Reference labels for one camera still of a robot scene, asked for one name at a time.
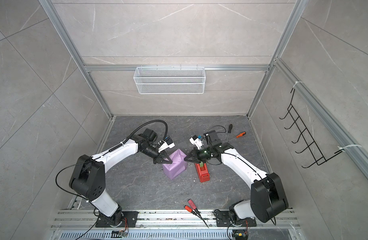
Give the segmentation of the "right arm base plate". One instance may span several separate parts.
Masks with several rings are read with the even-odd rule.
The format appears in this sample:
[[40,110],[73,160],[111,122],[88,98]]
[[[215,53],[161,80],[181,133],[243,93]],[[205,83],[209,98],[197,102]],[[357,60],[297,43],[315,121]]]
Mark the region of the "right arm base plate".
[[216,209],[213,211],[216,218],[216,223],[218,227],[228,227],[229,225],[235,227],[256,227],[257,222],[254,217],[240,219],[237,215],[233,214],[231,211],[224,211]]

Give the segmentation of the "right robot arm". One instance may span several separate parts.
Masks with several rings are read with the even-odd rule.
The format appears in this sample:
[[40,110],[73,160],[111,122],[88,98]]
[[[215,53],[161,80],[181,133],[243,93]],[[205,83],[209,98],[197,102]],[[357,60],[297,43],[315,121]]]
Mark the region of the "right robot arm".
[[276,173],[268,174],[251,164],[229,143],[202,150],[194,148],[185,161],[200,164],[212,158],[232,169],[251,190],[249,200],[230,206],[229,216],[233,223],[247,218],[256,218],[263,223],[270,220],[274,222],[278,214],[288,209],[281,178]]

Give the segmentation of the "pink wrapping paper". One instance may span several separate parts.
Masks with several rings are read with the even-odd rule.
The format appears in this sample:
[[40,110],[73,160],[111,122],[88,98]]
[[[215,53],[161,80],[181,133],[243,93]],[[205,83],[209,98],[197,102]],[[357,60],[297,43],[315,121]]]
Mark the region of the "pink wrapping paper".
[[186,156],[183,151],[178,149],[170,155],[172,163],[163,164],[163,172],[170,180],[173,180],[187,169],[188,162],[185,161]]

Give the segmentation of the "red tape dispenser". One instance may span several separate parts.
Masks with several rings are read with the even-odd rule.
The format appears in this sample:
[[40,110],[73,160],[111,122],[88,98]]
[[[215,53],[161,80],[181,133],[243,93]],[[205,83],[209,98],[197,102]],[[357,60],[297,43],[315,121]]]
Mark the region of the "red tape dispenser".
[[201,183],[210,180],[210,173],[206,163],[195,164],[195,168]]

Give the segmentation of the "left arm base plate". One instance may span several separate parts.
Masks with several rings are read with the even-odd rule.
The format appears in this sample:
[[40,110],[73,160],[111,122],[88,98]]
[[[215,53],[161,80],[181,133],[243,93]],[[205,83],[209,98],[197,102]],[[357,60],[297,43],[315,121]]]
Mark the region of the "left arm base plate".
[[99,213],[98,221],[95,224],[96,228],[124,228],[126,225],[129,228],[134,228],[138,219],[139,212],[137,211],[116,211],[112,217],[107,217]]

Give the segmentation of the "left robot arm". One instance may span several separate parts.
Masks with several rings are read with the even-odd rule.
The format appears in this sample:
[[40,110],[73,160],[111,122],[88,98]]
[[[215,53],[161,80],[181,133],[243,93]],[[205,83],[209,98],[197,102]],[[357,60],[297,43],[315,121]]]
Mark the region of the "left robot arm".
[[92,156],[82,155],[73,165],[68,191],[85,199],[99,212],[98,219],[108,226],[118,227],[125,223],[122,207],[108,191],[108,173],[127,158],[142,153],[153,160],[154,164],[171,164],[166,150],[175,146],[170,137],[157,144],[142,135],[133,136],[118,145]]

